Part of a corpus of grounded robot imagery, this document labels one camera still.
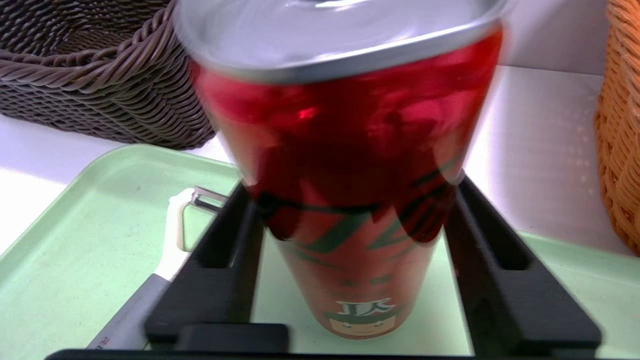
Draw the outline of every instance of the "white table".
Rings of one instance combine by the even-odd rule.
[[[500,67],[465,169],[516,229],[630,254],[600,201],[602,77]],[[122,146],[0,115],[0,254],[82,169]],[[193,154],[229,161],[218,137]]]

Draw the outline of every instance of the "orange wicker basket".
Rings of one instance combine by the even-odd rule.
[[[640,2],[609,0],[607,66],[595,117],[600,190],[611,223],[640,256]]]

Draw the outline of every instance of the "can lid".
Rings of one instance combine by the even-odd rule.
[[[202,65],[308,83],[410,63],[486,35],[506,0],[182,0],[180,41]]]

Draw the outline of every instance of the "white wall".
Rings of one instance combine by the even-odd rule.
[[[607,0],[509,0],[503,64],[603,74]]]

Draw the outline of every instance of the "peeler handle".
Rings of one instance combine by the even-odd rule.
[[[89,343],[87,349],[144,349],[147,337],[143,324],[170,283],[159,275],[151,274]]]

